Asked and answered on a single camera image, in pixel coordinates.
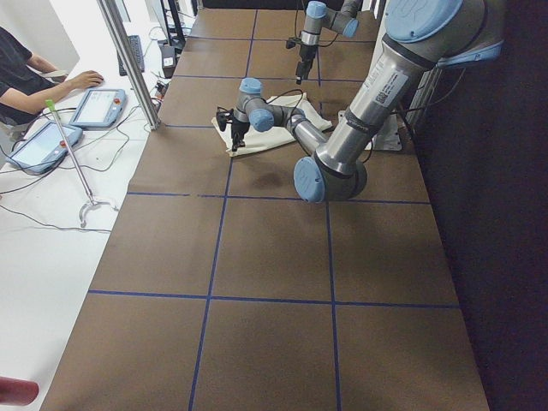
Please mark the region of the person's hand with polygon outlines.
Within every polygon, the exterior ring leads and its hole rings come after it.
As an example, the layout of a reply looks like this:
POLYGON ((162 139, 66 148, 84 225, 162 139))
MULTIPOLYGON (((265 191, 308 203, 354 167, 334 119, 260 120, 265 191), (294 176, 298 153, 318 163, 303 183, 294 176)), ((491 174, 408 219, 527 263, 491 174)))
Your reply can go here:
POLYGON ((100 86, 104 83, 104 77, 93 70, 82 72, 72 79, 68 80, 72 89, 87 89, 100 86))

